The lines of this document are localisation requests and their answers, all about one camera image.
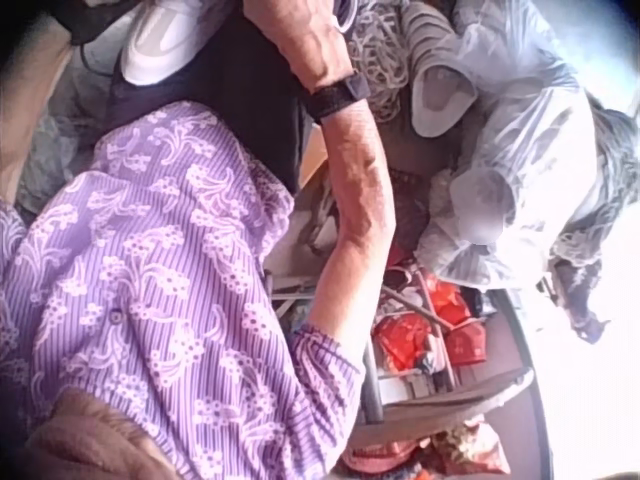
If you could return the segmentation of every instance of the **shoe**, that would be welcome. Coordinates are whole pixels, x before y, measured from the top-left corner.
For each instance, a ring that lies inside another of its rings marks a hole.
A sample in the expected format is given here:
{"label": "shoe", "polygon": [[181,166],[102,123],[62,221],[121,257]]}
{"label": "shoe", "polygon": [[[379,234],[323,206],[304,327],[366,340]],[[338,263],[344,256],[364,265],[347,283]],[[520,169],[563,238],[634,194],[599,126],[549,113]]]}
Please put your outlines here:
{"label": "shoe", "polygon": [[234,4],[232,0],[144,2],[120,60],[125,80],[153,85],[185,67],[218,31]]}
{"label": "shoe", "polygon": [[340,33],[348,36],[358,15],[359,0],[334,0],[333,15],[336,28]]}
{"label": "shoe", "polygon": [[409,3],[402,27],[411,57],[413,129],[421,137],[439,137],[458,123],[478,92],[458,59],[460,39],[436,8]]}

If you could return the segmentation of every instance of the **rope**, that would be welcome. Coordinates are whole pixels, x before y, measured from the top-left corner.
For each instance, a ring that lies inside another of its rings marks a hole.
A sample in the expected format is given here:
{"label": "rope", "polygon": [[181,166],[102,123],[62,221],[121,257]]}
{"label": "rope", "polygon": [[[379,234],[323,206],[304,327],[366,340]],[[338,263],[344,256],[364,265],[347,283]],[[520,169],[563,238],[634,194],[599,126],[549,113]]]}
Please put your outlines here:
{"label": "rope", "polygon": [[407,3],[408,0],[362,0],[349,41],[351,60],[369,82],[369,105],[379,123],[398,115],[400,90],[409,83],[409,52],[399,11]]}

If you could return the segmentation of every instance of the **plastic bag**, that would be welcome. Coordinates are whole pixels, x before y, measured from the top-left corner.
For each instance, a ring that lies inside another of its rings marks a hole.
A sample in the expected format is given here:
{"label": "plastic bag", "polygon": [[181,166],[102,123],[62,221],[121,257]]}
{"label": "plastic bag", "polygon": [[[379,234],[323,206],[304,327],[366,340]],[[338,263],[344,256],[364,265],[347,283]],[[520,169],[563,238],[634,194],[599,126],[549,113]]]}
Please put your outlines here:
{"label": "plastic bag", "polygon": [[483,416],[431,437],[447,475],[509,474],[511,468],[500,437]]}
{"label": "plastic bag", "polygon": [[596,181],[587,96],[530,1],[459,0],[454,20],[486,123],[416,257],[456,284],[532,285]]}

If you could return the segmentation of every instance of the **red package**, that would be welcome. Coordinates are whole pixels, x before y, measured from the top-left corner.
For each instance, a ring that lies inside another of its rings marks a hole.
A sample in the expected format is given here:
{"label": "red package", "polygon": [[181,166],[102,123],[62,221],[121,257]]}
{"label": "red package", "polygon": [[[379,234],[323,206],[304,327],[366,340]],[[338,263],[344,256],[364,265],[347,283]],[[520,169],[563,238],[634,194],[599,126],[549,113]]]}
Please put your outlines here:
{"label": "red package", "polygon": [[487,359],[487,333],[479,321],[449,332],[444,343],[454,367],[474,365]]}
{"label": "red package", "polygon": [[455,326],[471,317],[471,312],[456,285],[440,281],[435,275],[427,275],[424,270],[421,271],[433,308],[440,318]]}
{"label": "red package", "polygon": [[372,445],[371,447],[350,449],[342,454],[342,461],[350,469],[368,474],[380,474],[393,470],[405,463],[418,442],[394,442],[387,445]]}
{"label": "red package", "polygon": [[500,437],[483,416],[431,437],[446,475],[509,474],[511,468]]}
{"label": "red package", "polygon": [[431,326],[417,313],[405,313],[383,319],[374,329],[373,337],[387,354],[392,373],[410,370],[427,351]]}

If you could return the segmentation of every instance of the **elbow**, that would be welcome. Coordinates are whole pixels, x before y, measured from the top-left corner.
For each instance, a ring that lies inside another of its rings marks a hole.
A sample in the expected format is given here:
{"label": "elbow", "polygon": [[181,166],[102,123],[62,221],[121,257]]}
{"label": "elbow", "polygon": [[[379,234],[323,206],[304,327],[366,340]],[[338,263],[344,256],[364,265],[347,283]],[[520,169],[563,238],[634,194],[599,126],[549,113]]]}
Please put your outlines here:
{"label": "elbow", "polygon": [[393,201],[363,212],[356,219],[341,218],[340,234],[349,243],[366,249],[389,250],[396,231]]}

